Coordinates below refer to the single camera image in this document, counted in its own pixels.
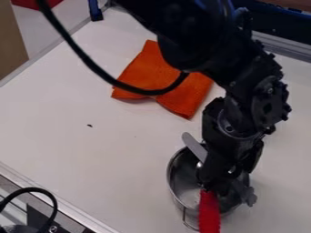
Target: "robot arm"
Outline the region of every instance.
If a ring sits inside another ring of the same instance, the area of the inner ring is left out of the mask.
[[[75,43],[46,1],[36,1],[86,66],[114,86],[141,95],[162,95],[181,84],[189,72],[201,72],[226,90],[226,96],[214,100],[203,114],[202,135],[209,155],[199,179],[206,189],[225,195],[223,187],[251,173],[261,156],[264,135],[287,120],[291,108],[281,82],[282,67],[259,41],[252,40],[247,10],[234,11],[230,0],[115,0],[157,34],[167,63],[182,71],[161,90],[115,80]]]

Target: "black cable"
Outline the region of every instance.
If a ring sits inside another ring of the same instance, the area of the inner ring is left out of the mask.
[[[55,197],[53,196],[53,194],[46,191],[45,189],[42,189],[40,187],[26,187],[26,188],[19,189],[14,193],[11,193],[9,196],[7,196],[5,199],[3,199],[0,202],[0,213],[5,209],[6,205],[8,203],[10,203],[17,196],[20,196],[21,194],[24,194],[24,193],[32,193],[32,192],[42,193],[42,194],[48,196],[52,200],[53,213],[52,213],[51,217],[46,221],[46,223],[37,232],[37,233],[46,233],[48,231],[48,229],[50,229],[50,227],[52,226],[52,224],[55,220],[55,217],[56,217],[56,214],[58,211],[58,205],[57,205],[57,201],[56,201]]]
[[[96,64],[85,53],[85,51],[79,45],[76,44],[73,38],[64,29],[62,24],[57,20],[50,6],[46,3],[46,0],[36,0],[36,2],[41,12],[45,15],[46,19],[51,23],[51,25],[55,28],[55,30],[64,38],[64,40],[75,51],[75,53],[81,58],[81,60],[85,63],[85,65],[89,69],[91,69],[94,73],[96,73],[98,76],[103,78],[107,83],[113,86],[119,87],[129,92],[144,95],[144,96],[158,96],[158,95],[163,95],[167,92],[170,92],[176,87],[178,87],[189,75],[188,73],[181,72],[179,77],[170,86],[163,88],[163,89],[156,89],[156,90],[146,90],[146,89],[142,89],[136,86],[131,86],[126,83],[120,82],[114,79],[109,74],[107,74],[105,70],[103,70],[98,64]]]

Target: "orange towel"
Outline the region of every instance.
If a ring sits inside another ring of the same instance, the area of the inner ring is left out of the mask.
[[[162,57],[157,42],[147,40],[143,51],[132,61],[118,78],[119,81],[144,89],[169,86],[180,71],[171,67]],[[191,118],[203,102],[213,81],[200,73],[192,73],[176,89],[155,98],[156,102],[186,119]],[[114,88],[113,98],[141,99],[141,96]]]

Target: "white table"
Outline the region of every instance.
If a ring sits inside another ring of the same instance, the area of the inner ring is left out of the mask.
[[[114,10],[106,12],[104,22],[90,23],[75,34],[113,76],[121,74],[149,38],[155,36]],[[294,112],[266,138],[253,175],[258,203],[224,219],[223,233],[311,229],[311,65],[277,59],[284,66]],[[223,90],[214,86],[191,121],[154,101],[115,100],[111,91],[61,44],[0,88],[1,161],[65,200],[63,209],[71,203],[82,216],[110,226],[107,232],[188,232],[167,188],[166,165],[184,146],[183,132],[200,139],[200,111]]]

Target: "stainless steel pot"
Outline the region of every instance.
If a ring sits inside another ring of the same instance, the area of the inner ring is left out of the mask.
[[[201,190],[196,179],[198,163],[200,163],[198,158],[184,147],[172,157],[166,170],[167,183],[173,200],[182,211],[184,224],[193,230],[198,230]],[[242,174],[238,180],[249,187],[248,174]],[[222,217],[232,213],[242,203],[240,195],[234,188],[230,188],[226,197],[218,196],[218,200]]]
[[[166,178],[177,207],[183,213],[184,224],[198,230],[200,186],[196,182],[196,165],[199,160],[185,147],[170,160]]]

